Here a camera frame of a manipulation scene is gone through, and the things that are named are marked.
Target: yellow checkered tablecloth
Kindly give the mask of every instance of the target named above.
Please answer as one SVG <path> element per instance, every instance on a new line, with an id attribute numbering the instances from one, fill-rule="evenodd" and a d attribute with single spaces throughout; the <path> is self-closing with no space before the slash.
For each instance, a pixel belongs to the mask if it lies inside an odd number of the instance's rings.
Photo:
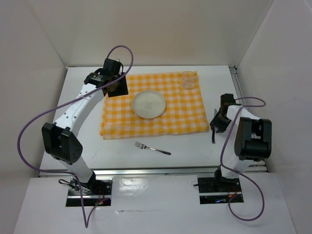
<path id="1" fill-rule="evenodd" d="M 103 139 L 208 131 L 198 78 L 191 90 L 184 90 L 181 84 L 181 72 L 128 75 L 129 95 L 105 97 L 100 130 Z M 143 119 L 133 112 L 132 99 L 144 90 L 155 90 L 164 95 L 166 109 L 159 117 Z"/>

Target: white backdrop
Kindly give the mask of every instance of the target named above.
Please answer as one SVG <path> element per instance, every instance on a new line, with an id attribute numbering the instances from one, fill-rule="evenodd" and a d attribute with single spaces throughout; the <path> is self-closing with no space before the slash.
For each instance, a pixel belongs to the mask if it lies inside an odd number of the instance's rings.
<path id="1" fill-rule="evenodd" d="M 19 158 L 17 137 L 28 120 L 57 103 L 66 69 L 24 0 L 0 1 L 0 232 L 13 233 L 34 171 Z M 41 126 L 25 132 L 22 149 L 39 166 Z"/>
<path id="2" fill-rule="evenodd" d="M 312 9 L 305 0 L 275 0 L 244 56 L 244 95 L 273 123 L 270 167 L 277 172 L 298 234 L 311 233 Z"/>
<path id="3" fill-rule="evenodd" d="M 27 0 L 66 66 L 238 65 L 273 0 Z M 127 64 L 126 52 L 116 52 Z"/>

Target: fork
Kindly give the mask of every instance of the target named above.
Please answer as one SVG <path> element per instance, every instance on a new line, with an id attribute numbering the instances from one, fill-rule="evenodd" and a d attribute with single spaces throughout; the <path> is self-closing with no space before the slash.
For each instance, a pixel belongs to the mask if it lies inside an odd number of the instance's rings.
<path id="1" fill-rule="evenodd" d="M 158 150 L 158 149 L 153 149 L 153 148 L 150 148 L 150 147 L 147 147 L 146 145 L 140 143 L 140 142 L 137 142 L 135 143 L 135 146 L 137 146 L 138 148 L 142 149 L 142 150 L 145 150 L 145 149 L 150 149 L 150 150 L 154 150 L 154 151 L 157 151 L 157 152 L 160 152 L 160 153 L 163 153 L 163 154 L 166 154 L 166 155 L 171 155 L 171 153 L 167 152 L 167 151 L 164 151 L 164 150 Z"/>

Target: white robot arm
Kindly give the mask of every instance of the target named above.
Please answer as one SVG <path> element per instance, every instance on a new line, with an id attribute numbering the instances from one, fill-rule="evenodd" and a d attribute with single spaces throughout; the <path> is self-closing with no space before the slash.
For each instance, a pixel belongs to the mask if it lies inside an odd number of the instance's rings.
<path id="1" fill-rule="evenodd" d="M 215 129 L 217 129 L 217 133 L 226 131 L 226 128 L 234 120 L 241 108 L 242 110 L 235 123 L 238 125 L 234 144 L 235 154 L 223 162 L 226 167 L 232 170 L 219 167 L 214 174 L 215 184 L 221 191 L 227 189 L 229 184 L 236 183 L 239 176 L 238 173 L 244 172 L 253 162 L 261 161 L 271 155 L 271 121 L 260 119 L 251 114 L 245 107 L 236 103 L 233 94 L 221 96 L 219 112 L 210 123 L 213 134 Z"/>
<path id="2" fill-rule="evenodd" d="M 127 95 L 126 78 L 108 86 L 102 91 L 87 93 L 118 79 L 123 73 L 120 71 L 123 65 L 119 61 L 107 58 L 103 68 L 87 76 L 84 85 L 78 95 L 83 98 L 74 102 L 53 124 L 45 123 L 42 127 L 44 148 L 56 160 L 59 160 L 68 171 L 75 173 L 85 189 L 91 192 L 98 186 L 102 187 L 101 181 L 96 180 L 95 173 L 86 165 L 81 157 L 82 145 L 77 139 L 79 130 L 93 110 L 104 96 L 108 97 Z"/>

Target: white table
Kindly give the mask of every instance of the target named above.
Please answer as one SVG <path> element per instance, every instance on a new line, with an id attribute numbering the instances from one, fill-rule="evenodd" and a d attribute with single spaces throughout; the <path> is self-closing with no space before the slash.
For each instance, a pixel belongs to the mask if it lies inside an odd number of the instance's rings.
<path id="1" fill-rule="evenodd" d="M 74 99 L 86 76 L 95 71 L 95 67 L 69 68 L 58 104 Z M 133 67 L 130 74 L 160 73 L 174 71 L 197 71 L 199 86 L 204 102 L 207 120 L 214 117 L 214 109 L 220 107 L 220 96 L 236 91 L 228 66 L 146 66 Z M 130 139 L 103 140 L 100 136 L 100 123 L 103 109 L 100 102 L 84 122 L 78 139 L 83 145 L 82 157 L 92 169 L 146 169 L 176 167 L 216 167 L 220 164 L 220 151 L 227 133 L 216 134 L 216 144 L 211 143 L 212 132 L 182 136 L 157 136 Z M 57 119 L 67 108 L 56 111 Z M 235 134 L 229 141 L 225 159 L 234 153 Z M 171 156 L 157 152 L 140 150 L 134 146 L 138 141 L 148 146 L 164 149 Z M 44 153 L 41 169 L 64 169 L 64 166 Z"/>
<path id="2" fill-rule="evenodd" d="M 14 234 L 295 234 L 276 174 L 249 176 L 266 202 L 264 214 L 253 222 L 237 220 L 227 204 L 200 205 L 195 175 L 114 177 L 112 206 L 96 208 L 88 229 L 81 207 L 65 207 L 68 187 L 58 184 L 59 178 L 32 178 Z M 241 186 L 244 203 L 232 208 L 244 218 L 255 217 L 260 193 L 247 179 L 241 178 Z"/>

